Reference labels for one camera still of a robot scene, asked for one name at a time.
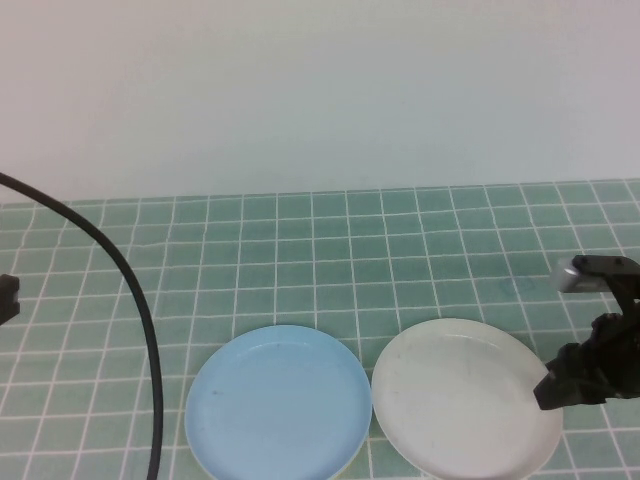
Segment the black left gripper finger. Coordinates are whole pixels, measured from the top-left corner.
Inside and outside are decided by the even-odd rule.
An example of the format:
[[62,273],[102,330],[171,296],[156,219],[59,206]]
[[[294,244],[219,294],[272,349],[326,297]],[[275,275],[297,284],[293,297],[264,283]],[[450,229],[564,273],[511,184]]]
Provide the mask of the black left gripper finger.
[[20,280],[12,275],[0,276],[0,325],[4,325],[20,314]]

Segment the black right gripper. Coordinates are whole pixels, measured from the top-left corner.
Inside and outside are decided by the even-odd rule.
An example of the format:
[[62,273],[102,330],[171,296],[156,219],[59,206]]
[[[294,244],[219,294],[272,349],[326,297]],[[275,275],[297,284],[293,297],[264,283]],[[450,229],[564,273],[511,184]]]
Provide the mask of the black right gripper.
[[591,327],[590,343],[568,343],[546,363],[549,372],[533,389],[541,410],[639,397],[638,375],[604,376],[617,363],[617,354],[639,352],[639,315],[605,313]]

